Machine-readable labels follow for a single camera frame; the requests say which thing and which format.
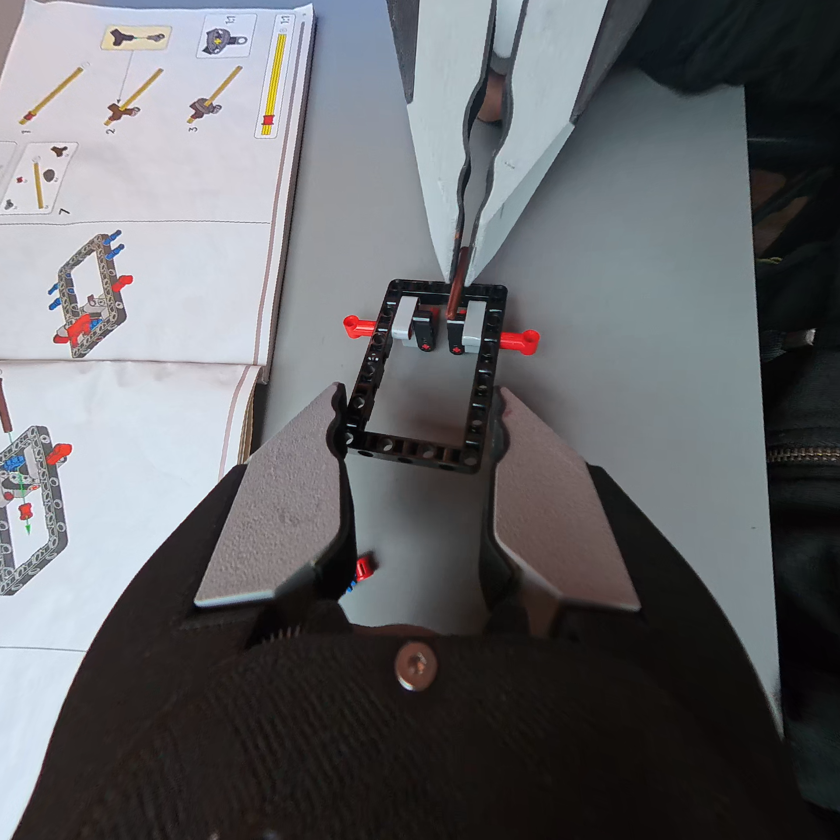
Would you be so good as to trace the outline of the black lego frame assembly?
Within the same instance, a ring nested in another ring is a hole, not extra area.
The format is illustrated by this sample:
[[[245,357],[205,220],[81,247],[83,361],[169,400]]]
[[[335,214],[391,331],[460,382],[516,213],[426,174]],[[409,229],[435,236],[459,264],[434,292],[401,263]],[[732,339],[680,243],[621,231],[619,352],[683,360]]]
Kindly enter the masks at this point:
[[[377,318],[343,320],[351,339],[366,338],[364,361],[348,397],[344,415],[346,445],[358,455],[447,472],[474,474],[482,460],[498,354],[502,350],[535,354],[540,336],[534,330],[503,329],[508,289],[502,285],[473,284],[461,292],[453,318],[447,318],[450,286],[442,281],[393,280]],[[395,342],[435,351],[438,333],[446,328],[448,349],[462,357],[473,354],[476,368],[469,393],[463,442],[457,445],[366,430],[375,397]]]

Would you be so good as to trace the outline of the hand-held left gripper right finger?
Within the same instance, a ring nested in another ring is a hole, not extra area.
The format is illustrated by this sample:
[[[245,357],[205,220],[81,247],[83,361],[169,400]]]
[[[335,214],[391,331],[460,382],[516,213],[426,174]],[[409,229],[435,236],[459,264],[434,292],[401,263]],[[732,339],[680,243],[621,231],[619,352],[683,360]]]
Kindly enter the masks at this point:
[[[506,387],[488,423],[480,539],[487,608],[524,609],[548,637],[566,608],[637,613],[640,601],[588,465]]]

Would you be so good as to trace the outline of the lego instruction booklet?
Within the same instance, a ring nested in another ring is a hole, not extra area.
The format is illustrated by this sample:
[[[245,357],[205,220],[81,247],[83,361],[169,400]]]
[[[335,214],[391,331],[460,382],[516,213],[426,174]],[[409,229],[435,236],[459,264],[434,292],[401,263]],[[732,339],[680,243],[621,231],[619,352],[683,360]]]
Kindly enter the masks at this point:
[[[312,5],[27,2],[2,75],[2,836],[134,575],[245,458]]]

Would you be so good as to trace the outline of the small red blue lego piece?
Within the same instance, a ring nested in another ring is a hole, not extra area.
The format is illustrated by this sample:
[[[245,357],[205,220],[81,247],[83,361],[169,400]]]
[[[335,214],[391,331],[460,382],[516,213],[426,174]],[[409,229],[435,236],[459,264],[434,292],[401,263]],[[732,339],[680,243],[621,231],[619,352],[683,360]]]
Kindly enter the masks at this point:
[[[353,577],[343,595],[350,594],[358,584],[370,579],[378,568],[379,563],[375,557],[375,552],[371,550],[363,553],[355,563]]]

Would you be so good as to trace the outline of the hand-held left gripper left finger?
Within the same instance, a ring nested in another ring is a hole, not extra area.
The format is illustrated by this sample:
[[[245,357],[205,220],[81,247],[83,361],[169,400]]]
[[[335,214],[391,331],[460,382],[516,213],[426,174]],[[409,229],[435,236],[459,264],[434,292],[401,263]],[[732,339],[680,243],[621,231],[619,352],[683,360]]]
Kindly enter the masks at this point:
[[[195,606],[303,607],[346,592],[358,557],[346,406],[332,383],[250,457]]]

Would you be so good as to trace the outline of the brown lego axle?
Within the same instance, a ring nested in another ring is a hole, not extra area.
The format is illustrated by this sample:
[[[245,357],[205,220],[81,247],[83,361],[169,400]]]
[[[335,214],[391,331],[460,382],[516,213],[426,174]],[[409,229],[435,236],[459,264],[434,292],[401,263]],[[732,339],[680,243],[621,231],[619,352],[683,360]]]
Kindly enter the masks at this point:
[[[465,285],[467,269],[469,267],[470,247],[463,246],[459,249],[455,273],[450,284],[450,292],[446,308],[447,321],[454,321],[460,304],[461,296]]]

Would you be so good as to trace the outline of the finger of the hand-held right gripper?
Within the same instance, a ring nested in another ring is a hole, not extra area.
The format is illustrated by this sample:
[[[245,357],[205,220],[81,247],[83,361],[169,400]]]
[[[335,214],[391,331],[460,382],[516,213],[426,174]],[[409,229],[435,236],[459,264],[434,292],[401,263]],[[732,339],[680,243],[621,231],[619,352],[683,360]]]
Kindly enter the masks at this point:
[[[402,76],[429,233],[444,280],[464,230],[469,130],[484,95],[496,15],[492,1],[394,1]]]
[[[498,252],[573,130],[607,1],[501,2],[493,51],[509,58],[503,137],[472,237],[469,283]]]

